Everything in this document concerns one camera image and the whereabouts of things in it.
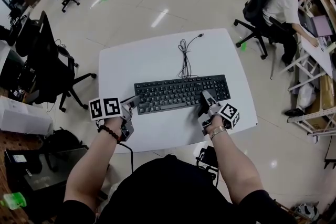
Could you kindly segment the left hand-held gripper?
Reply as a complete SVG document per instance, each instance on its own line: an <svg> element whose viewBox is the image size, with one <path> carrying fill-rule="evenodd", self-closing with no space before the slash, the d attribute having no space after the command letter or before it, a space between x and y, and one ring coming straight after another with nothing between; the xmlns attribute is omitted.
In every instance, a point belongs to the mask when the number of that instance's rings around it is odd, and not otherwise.
<svg viewBox="0 0 336 224"><path fill-rule="evenodd" d="M118 98L95 98L89 101L89 111L91 120L95 121L97 131L105 130L110 132L104 124L104 121L110 118L121 118L120 126L121 136L117 138L118 142L125 142L134 132L132 124L133 109L141 101L139 95L134 95L128 99L120 101Z"/></svg>

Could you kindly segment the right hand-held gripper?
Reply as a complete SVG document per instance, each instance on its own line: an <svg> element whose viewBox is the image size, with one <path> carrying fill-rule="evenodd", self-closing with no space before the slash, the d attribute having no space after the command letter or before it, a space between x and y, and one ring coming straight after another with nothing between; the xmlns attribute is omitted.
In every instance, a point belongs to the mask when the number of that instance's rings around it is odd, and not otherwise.
<svg viewBox="0 0 336 224"><path fill-rule="evenodd" d="M201 92L201 109L198 113L198 123L202 133L207 134L206 129L211 125L213 117L219 115L222 118L225 129L233 129L240 120L239 111L226 103L220 105L207 90Z"/></svg>

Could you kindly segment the person's right hand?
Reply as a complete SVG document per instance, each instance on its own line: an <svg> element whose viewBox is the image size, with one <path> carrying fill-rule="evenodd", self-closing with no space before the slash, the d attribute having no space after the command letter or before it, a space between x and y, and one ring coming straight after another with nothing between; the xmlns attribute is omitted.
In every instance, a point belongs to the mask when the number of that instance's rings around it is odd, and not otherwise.
<svg viewBox="0 0 336 224"><path fill-rule="evenodd" d="M209 125L206 130L208 134L211 134L216 128L224 127L223 119L220 115L215 115L212 118L211 125Z"/></svg>

